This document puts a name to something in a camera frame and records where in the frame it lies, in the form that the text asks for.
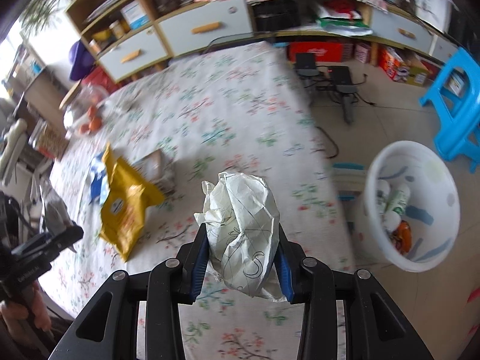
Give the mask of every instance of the white drawer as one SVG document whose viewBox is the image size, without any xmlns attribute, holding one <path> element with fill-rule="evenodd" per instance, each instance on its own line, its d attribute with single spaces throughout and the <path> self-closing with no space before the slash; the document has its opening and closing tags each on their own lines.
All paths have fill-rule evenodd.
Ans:
<svg viewBox="0 0 480 360">
<path fill-rule="evenodd" d="M 371 29 L 375 36 L 403 44 L 425 54 L 428 54 L 434 37 L 418 23 L 378 9 L 372 9 Z"/>
<path fill-rule="evenodd" d="M 430 55 L 443 63 L 448 61 L 450 57 L 457 52 L 457 46 L 438 35 L 435 35 L 431 46 Z"/>
<path fill-rule="evenodd" d="M 137 50 L 140 50 L 140 54 L 137 57 L 122 63 L 122 60 L 127 55 Z M 100 57 L 100 62 L 111 78 L 119 81 L 128 77 L 134 71 L 146 68 L 153 62 L 166 56 L 167 51 L 160 38 L 153 27 L 149 27 L 108 51 Z"/>
<path fill-rule="evenodd" d="M 219 27 L 208 32 L 192 33 L 192 29 L 212 23 L 219 23 Z M 222 36 L 252 33 L 245 0 L 213 1 L 158 24 L 175 56 L 207 47 L 212 40 Z"/>
</svg>

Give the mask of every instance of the person's hand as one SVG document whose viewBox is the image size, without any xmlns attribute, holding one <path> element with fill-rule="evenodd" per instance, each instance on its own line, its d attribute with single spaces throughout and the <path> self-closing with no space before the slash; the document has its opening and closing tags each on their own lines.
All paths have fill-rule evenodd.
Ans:
<svg viewBox="0 0 480 360">
<path fill-rule="evenodd" d="M 51 329 L 52 321 L 50 320 L 49 314 L 47 313 L 47 307 L 40 295 L 37 282 L 33 283 L 33 292 L 34 297 L 31 309 L 35 315 L 34 324 L 37 329 L 42 329 L 45 332 Z M 23 330 L 19 323 L 19 321 L 28 318 L 28 310 L 25 306 L 14 302 L 1 302 L 0 315 L 3 317 L 11 337 L 16 342 L 27 347 L 32 346 L 25 330 Z"/>
</svg>

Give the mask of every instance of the white bottle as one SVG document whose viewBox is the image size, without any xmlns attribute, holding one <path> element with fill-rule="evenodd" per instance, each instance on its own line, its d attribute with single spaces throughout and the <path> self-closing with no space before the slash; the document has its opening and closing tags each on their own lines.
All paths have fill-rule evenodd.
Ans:
<svg viewBox="0 0 480 360">
<path fill-rule="evenodd" d="M 410 188 L 407 184 L 400 184 L 392 192 L 392 195 L 388 199 L 387 208 L 385 213 L 388 211 L 396 212 L 399 215 L 405 213 L 405 207 L 407 206 L 410 198 Z"/>
<path fill-rule="evenodd" d="M 390 194 L 390 184 L 386 180 L 377 180 L 377 210 L 383 214 L 387 207 L 388 195 Z"/>
<path fill-rule="evenodd" d="M 400 226 L 401 221 L 402 218 L 395 211 L 387 211 L 382 216 L 382 227 L 388 234 L 392 234 Z"/>
</svg>

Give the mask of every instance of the green plant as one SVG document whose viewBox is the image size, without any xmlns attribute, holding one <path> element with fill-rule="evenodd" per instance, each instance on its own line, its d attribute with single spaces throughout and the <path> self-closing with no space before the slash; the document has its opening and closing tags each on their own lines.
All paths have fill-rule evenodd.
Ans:
<svg viewBox="0 0 480 360">
<path fill-rule="evenodd" d="M 20 15 L 22 33 L 28 38 L 40 33 L 54 23 L 60 0 L 32 0 Z"/>
</svg>

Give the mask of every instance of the plastic bag of fruit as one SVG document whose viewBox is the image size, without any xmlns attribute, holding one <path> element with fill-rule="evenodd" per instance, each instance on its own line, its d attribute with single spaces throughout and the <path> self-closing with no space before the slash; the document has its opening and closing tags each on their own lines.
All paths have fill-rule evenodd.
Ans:
<svg viewBox="0 0 480 360">
<path fill-rule="evenodd" d="M 95 133 L 102 127 L 102 109 L 109 93 L 105 88 L 87 84 L 68 105 L 63 116 L 67 138 Z"/>
</svg>

